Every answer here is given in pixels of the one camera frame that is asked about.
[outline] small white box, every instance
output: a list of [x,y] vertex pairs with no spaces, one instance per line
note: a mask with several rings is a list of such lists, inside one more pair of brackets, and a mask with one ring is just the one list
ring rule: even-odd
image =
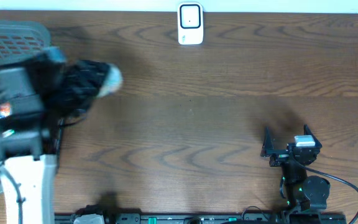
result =
[[178,7],[179,44],[200,44],[203,38],[203,7],[197,2],[181,3]]
[[316,145],[311,135],[295,136],[294,139],[297,147],[313,147]]

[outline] black object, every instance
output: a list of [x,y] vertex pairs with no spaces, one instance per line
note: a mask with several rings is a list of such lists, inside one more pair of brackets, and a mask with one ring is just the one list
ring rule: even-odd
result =
[[[274,213],[266,213],[270,217],[269,221],[261,213],[248,213],[246,219],[241,219],[239,214],[138,214],[120,213],[117,214],[116,224],[189,224],[191,220],[199,220],[201,224],[276,224],[282,223],[276,219]],[[73,224],[78,214],[56,215],[55,224]],[[346,224],[343,215],[324,214],[310,216],[305,219],[304,215],[291,216],[291,224]]]
[[85,114],[108,76],[110,65],[81,60],[66,68],[57,47],[0,66],[0,161],[16,156],[59,156],[66,117]]
[[286,149],[275,150],[269,130],[265,130],[265,141],[261,156],[270,156],[270,166],[280,166],[283,171],[280,194],[283,195],[283,185],[287,193],[288,208],[282,211],[281,220],[293,223],[300,220],[307,223],[321,223],[321,211],[327,208],[330,184],[328,180],[318,176],[307,176],[306,170],[299,166],[310,165],[317,159],[322,148],[307,125],[303,126],[304,136],[312,139],[305,145],[288,143]]
[[[307,171],[314,172],[315,174],[323,175],[323,176],[325,176],[325,177],[329,177],[329,178],[334,179],[334,180],[336,180],[336,181],[339,181],[339,182],[341,182],[341,183],[343,183],[343,184],[346,184],[346,185],[350,186],[351,188],[353,188],[353,189],[358,193],[358,187],[356,187],[354,184],[352,184],[352,183],[350,183],[350,182],[348,182],[348,181],[346,181],[346,180],[344,180],[344,179],[341,179],[341,178],[339,178],[339,177],[336,177],[336,176],[334,176],[334,175],[326,174],[326,173],[324,173],[324,172],[321,172],[321,171],[318,171],[318,170],[314,170],[314,169],[311,169],[311,168],[309,168],[309,167],[305,167],[304,165],[302,165],[302,164],[300,164],[298,161],[296,161],[294,157],[293,157],[293,160],[295,161],[295,163],[296,163],[299,167],[301,167],[301,168],[303,168],[303,169],[305,169],[305,170],[307,170]],[[358,211],[357,211],[357,213],[354,215],[354,217],[352,218],[352,220],[349,222],[349,224],[355,223],[357,219],[358,219]]]

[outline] green led light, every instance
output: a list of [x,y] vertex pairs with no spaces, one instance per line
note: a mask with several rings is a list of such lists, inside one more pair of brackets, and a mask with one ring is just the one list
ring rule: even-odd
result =
[[2,133],[2,137],[3,137],[3,138],[8,138],[9,136],[13,135],[14,133],[15,133],[14,130],[9,129],[9,130],[4,131],[4,132]]
[[149,224],[157,224],[157,218],[149,218]]

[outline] brown wooden surface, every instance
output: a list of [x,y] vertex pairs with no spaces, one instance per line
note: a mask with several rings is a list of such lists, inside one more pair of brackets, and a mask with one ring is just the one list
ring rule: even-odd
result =
[[[125,84],[65,133],[56,212],[102,201],[143,212],[284,206],[263,127],[285,147],[308,123],[312,168],[358,186],[358,15],[206,13],[204,42],[177,42],[175,13],[0,11],[45,24],[70,61],[116,63]],[[328,210],[358,209],[331,180]],[[0,197],[0,223],[5,221]]]

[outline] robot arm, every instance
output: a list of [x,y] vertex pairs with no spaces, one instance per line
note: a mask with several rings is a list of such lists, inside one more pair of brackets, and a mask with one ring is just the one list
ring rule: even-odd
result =
[[0,67],[0,180],[8,224],[52,224],[53,183],[64,118],[122,82],[114,65],[79,61],[65,70],[56,47]]

